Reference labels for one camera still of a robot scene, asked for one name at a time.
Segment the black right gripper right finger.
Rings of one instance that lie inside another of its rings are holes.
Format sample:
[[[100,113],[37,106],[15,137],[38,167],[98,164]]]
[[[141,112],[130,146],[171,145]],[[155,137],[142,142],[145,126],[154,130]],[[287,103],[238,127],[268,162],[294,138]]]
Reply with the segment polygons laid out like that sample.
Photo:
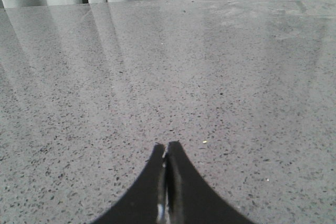
[[[171,223],[252,223],[206,183],[180,142],[169,143],[166,161]]]

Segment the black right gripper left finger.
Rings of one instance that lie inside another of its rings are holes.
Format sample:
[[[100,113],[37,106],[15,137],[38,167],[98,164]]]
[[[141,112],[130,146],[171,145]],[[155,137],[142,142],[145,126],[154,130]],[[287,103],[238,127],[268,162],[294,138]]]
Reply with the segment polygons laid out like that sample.
[[[93,223],[165,223],[165,147],[156,144],[141,174],[127,192]]]

